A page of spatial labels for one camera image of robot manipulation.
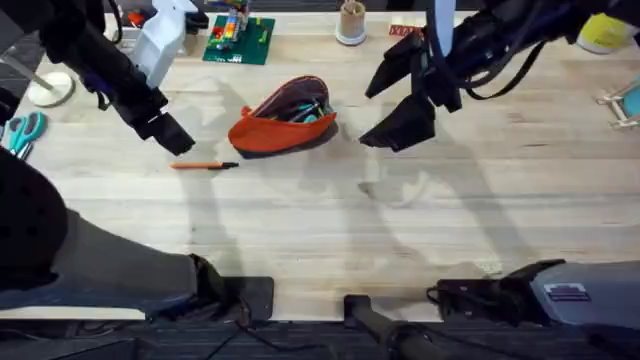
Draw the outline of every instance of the metal bracket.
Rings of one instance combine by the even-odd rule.
[[[640,91],[640,79],[634,80],[625,87],[614,91],[611,94],[596,98],[598,105],[608,105],[618,118],[611,123],[614,129],[634,128],[640,126],[640,114],[628,114],[624,107],[624,99],[627,94],[634,90]]]

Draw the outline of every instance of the scissor handle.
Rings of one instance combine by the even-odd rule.
[[[22,128],[23,139],[27,142],[31,142],[42,135],[45,128],[46,118],[43,113],[36,111],[29,114],[27,123]]]
[[[27,123],[27,119],[24,116],[13,118],[7,121],[7,128],[9,129],[9,150],[13,151],[18,145],[18,141],[22,137],[22,129]]]
[[[20,117],[10,121],[14,122],[14,124],[9,124],[12,132],[9,149],[16,154],[28,143],[39,138],[46,127],[46,117],[39,111],[32,112],[27,117]]]

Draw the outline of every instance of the pencil holder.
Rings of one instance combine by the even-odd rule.
[[[336,27],[336,39],[344,45],[355,46],[367,38],[364,22],[365,6],[355,0],[347,0],[340,7],[340,19]]]

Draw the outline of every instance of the label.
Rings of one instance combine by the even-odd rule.
[[[544,292],[549,296],[549,299],[554,302],[591,301],[589,293],[587,293],[584,285],[580,283],[545,284]]]
[[[418,33],[422,33],[421,30],[422,28],[419,26],[391,25],[391,27],[389,27],[389,35],[405,37],[409,35],[409,33],[412,31],[417,31]]]

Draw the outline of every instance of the green lego baseplate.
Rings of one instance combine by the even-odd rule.
[[[226,23],[227,17],[218,15],[214,26],[224,27]],[[247,29],[240,34],[238,41],[234,42],[233,46],[226,50],[216,48],[215,34],[212,32],[202,60],[264,65],[267,61],[267,53],[269,52],[269,44],[271,43],[271,35],[275,24],[275,19],[249,18]],[[267,36],[264,42],[260,42],[265,30],[267,31]]]

